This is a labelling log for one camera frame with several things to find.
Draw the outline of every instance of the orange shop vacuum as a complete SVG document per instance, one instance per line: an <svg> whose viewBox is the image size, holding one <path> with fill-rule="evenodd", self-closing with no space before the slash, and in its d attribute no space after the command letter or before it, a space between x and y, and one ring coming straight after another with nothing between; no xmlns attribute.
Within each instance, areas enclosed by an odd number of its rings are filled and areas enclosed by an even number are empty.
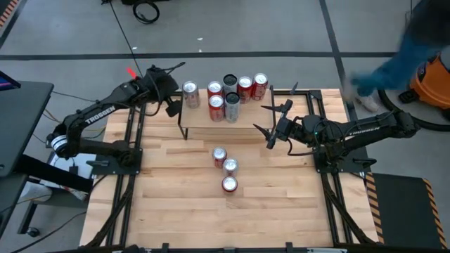
<svg viewBox="0 0 450 253"><path fill-rule="evenodd" d="M450 71L442 62L441 55L435 56L423 63L411 79L409 90L401 93L402 103L412 103L417 100L442 110L442 115L450 120ZM386 96L384 91L378 91L382 103L388 110L397 108ZM435 131L450 131L450 125L434 124L415 118L423 128Z"/></svg>

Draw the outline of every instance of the wooden platform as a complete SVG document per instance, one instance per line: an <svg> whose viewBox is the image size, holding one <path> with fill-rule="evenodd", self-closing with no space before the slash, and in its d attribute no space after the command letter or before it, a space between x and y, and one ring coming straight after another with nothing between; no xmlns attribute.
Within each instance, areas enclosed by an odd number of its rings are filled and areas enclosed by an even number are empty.
<svg viewBox="0 0 450 253"><path fill-rule="evenodd" d="M327 117L346 122L340 92L325 89L322 94ZM294 102L289 118L307 114L301 96L276 96L276 104L287 98ZM105 141L124 138L127 115L127 110L121 110L109 116ZM190 129L185 141L176 120L168 118L163 109L146 118L128 245L285 247L285 242L293 242L295 247L332 246L321 180L311 156L288 157L288 144L282 141L267 150L263 135L255 129ZM222 191L223 175L212 162L212 149L218 145L239 161L239 187L232 196ZM293 152L307 150L294 143ZM95 188L81 245L90 241L107 219L115 182L116 176L108 176ZM342 174L341 182L349 213L377 240L363 181ZM336 217L343 241L340 217ZM119 233L117 229L115 242Z"/></svg>
<svg viewBox="0 0 450 253"><path fill-rule="evenodd" d="M240 114L236 123L228 123L226 120L213 122L209 116L210 109L208 105L208 95L206 89L200 89L200 106L198 108L189 108L183 103L183 113L181 113L180 125L183 128L227 128L227 129L254 129L253 124L264 129L272 129L274 121L272 111L264 109L261 105L272 106L271 91L266 90L266 95L262 100L250 100L249 103L240 105Z"/></svg>

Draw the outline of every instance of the blue jeans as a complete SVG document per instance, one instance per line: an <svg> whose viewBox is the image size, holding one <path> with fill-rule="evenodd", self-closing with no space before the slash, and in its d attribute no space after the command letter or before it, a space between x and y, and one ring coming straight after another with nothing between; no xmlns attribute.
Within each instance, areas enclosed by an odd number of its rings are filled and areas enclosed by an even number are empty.
<svg viewBox="0 0 450 253"><path fill-rule="evenodd" d="M372 74L357 74L351 83L358 87L358 95L369 96L376 89L403 89L416 72L417 67L435 56L442 48L414 41L405 34L399 51Z"/></svg>

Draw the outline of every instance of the yellow and black stripe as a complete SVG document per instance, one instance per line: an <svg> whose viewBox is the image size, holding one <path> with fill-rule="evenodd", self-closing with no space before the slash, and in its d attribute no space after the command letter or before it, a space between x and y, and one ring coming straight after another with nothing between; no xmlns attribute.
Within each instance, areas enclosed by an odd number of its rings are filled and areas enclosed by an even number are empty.
<svg viewBox="0 0 450 253"><path fill-rule="evenodd" d="M367 187L368 202L369 205L371 206L373 222L375 223L375 229L377 230L378 241L384 244L385 239L383 237L383 230L381 228L381 218L380 218L380 210L378 208L377 188L375 187L375 179L373 178L372 172L368 172L366 175L366 187Z"/></svg>
<svg viewBox="0 0 450 253"><path fill-rule="evenodd" d="M430 205L433 212L433 215L435 216L435 223L437 228L437 233L439 233L439 240L442 245L442 249L447 248L447 243L445 242L445 236L444 236L444 230L442 229L441 221L439 220L439 214L437 213L437 206L435 201L435 196L433 195L433 190L431 188L431 183L427 179L423 179L425 182L425 186L427 187L428 191L428 197L430 198Z"/></svg>
<svg viewBox="0 0 450 253"><path fill-rule="evenodd" d="M19 3L19 0L12 0L8 4L5 11L0 16L0 27L3 27L5 25L6 21L8 20L9 16L13 13L14 8L17 6L18 3Z"/></svg>

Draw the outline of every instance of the computer monitor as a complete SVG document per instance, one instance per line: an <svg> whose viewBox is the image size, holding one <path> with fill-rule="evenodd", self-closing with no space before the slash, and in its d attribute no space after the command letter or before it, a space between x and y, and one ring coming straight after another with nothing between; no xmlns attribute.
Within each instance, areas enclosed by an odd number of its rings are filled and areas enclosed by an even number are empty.
<svg viewBox="0 0 450 253"><path fill-rule="evenodd" d="M8 75L0 71L0 91L19 88L20 84L16 80L10 78Z"/></svg>

